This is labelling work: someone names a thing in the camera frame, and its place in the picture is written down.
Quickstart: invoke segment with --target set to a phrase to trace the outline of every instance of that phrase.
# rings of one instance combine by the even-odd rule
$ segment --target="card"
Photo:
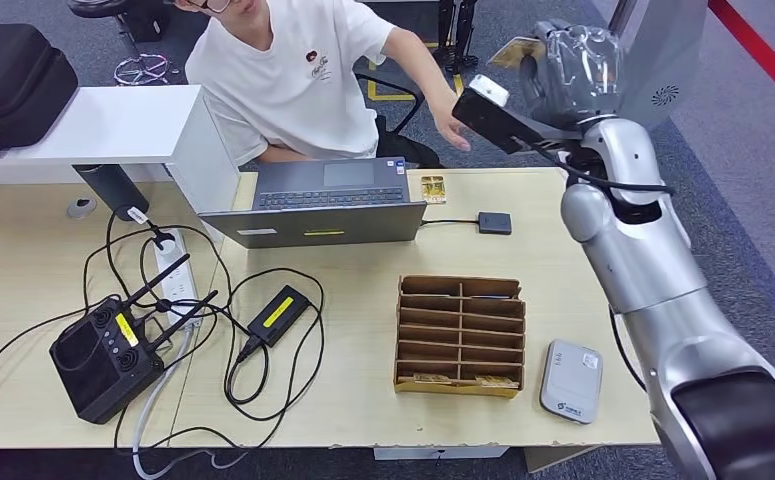
[[[487,63],[497,67],[518,69],[522,58],[526,55],[539,59],[544,53],[546,53],[546,46],[540,40],[528,37],[514,37],[504,47],[500,48]]]
[[[427,203],[446,203],[446,183],[443,177],[422,177],[422,199]]]

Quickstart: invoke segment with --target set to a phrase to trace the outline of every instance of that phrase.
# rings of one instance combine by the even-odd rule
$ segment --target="red stripe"
[[[735,40],[758,62],[758,65],[775,81],[775,51],[755,33],[755,30],[728,4],[726,0],[708,0],[714,15],[731,32]]]

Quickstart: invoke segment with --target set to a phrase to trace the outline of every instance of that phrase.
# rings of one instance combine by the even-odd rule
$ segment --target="laptop touchpad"
[[[375,171],[372,162],[328,163],[325,165],[324,185],[372,185]]]

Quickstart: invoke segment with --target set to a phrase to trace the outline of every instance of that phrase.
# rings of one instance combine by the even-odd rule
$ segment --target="power adapter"
[[[293,287],[285,285],[246,327],[249,339],[237,356],[237,362],[245,360],[261,344],[268,347],[275,345],[275,342],[307,310],[309,305],[310,300],[307,297]]]
[[[478,212],[478,233],[511,234],[511,216],[507,213]]]

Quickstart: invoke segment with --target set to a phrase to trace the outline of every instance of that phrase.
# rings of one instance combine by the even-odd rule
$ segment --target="power strip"
[[[157,271],[162,272],[169,265],[175,263],[183,256],[187,250],[184,248],[184,238],[181,236],[181,232],[177,229],[164,230],[166,233],[175,237],[175,241],[166,240],[163,242],[163,250],[157,248],[156,245],[152,245],[154,250],[154,256],[157,259]],[[163,298],[166,298],[170,302],[177,300],[194,300],[196,298],[196,285],[193,283],[193,272],[190,270],[190,261],[187,260],[180,267],[176,268],[166,278],[160,282],[160,286],[163,288]],[[176,306],[172,307],[175,312],[184,314],[190,310],[189,306]],[[167,312],[169,318],[169,325],[175,324],[181,317],[174,312]],[[186,325],[199,325],[201,318],[195,318],[190,320]]]

